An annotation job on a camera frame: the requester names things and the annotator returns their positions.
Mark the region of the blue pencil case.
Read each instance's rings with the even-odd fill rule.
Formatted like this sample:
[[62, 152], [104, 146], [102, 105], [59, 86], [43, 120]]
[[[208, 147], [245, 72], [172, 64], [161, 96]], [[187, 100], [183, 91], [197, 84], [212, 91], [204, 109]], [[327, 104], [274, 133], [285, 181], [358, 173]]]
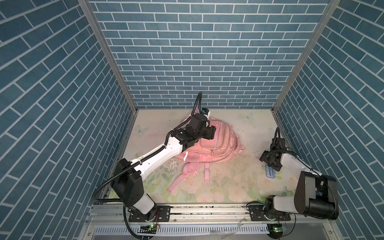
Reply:
[[272, 167], [266, 165], [266, 177], [269, 179], [275, 179], [276, 178], [276, 170]]

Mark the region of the pink student backpack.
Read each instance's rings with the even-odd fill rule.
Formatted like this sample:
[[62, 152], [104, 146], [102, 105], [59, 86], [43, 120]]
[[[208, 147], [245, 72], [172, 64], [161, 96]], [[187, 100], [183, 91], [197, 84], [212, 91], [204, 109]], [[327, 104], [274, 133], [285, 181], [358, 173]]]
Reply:
[[194, 146], [176, 156], [185, 162], [183, 172], [168, 188], [171, 193], [186, 177], [196, 173], [200, 168], [205, 169], [205, 182], [210, 181], [210, 164], [228, 161], [241, 153], [245, 147], [240, 137], [234, 132], [233, 126], [226, 122], [210, 118], [211, 125], [216, 127], [212, 140], [201, 139]]

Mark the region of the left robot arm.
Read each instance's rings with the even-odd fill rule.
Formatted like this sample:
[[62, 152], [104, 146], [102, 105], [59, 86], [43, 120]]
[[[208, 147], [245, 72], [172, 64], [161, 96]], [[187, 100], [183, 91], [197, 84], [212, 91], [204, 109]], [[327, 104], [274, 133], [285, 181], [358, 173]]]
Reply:
[[157, 149], [132, 161], [118, 162], [115, 174], [119, 177], [111, 181], [111, 187], [125, 207], [135, 207], [148, 215], [155, 210], [155, 202], [145, 193], [143, 181], [167, 160], [184, 153], [198, 140], [212, 140], [216, 128], [210, 125], [210, 111], [203, 108], [200, 113], [190, 116], [185, 128], [172, 131], [166, 141]]

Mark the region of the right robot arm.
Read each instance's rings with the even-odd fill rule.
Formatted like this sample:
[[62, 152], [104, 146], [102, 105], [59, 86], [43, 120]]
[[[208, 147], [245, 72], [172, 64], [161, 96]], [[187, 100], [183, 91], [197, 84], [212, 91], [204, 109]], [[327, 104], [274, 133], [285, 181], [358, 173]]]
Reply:
[[304, 163], [286, 147], [283, 138], [274, 137], [270, 150], [263, 152], [260, 161], [276, 172], [284, 167], [298, 180], [293, 196], [269, 196], [266, 199], [264, 213], [267, 218], [275, 220], [285, 214], [299, 214], [321, 220], [338, 218], [337, 180]]

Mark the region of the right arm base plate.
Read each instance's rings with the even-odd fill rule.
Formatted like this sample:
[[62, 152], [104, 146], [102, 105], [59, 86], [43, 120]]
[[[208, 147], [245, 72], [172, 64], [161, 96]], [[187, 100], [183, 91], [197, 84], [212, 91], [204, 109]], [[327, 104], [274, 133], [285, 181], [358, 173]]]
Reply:
[[277, 211], [273, 208], [266, 207], [265, 205], [248, 205], [246, 210], [250, 214], [252, 222], [257, 221], [290, 221], [291, 216], [289, 213]]

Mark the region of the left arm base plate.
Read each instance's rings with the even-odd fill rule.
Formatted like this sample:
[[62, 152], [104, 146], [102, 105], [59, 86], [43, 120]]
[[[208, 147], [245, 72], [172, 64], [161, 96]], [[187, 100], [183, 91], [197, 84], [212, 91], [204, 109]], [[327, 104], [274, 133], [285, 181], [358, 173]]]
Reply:
[[155, 205], [147, 214], [143, 214], [138, 209], [130, 210], [130, 223], [153, 222], [162, 223], [169, 222], [171, 206]]

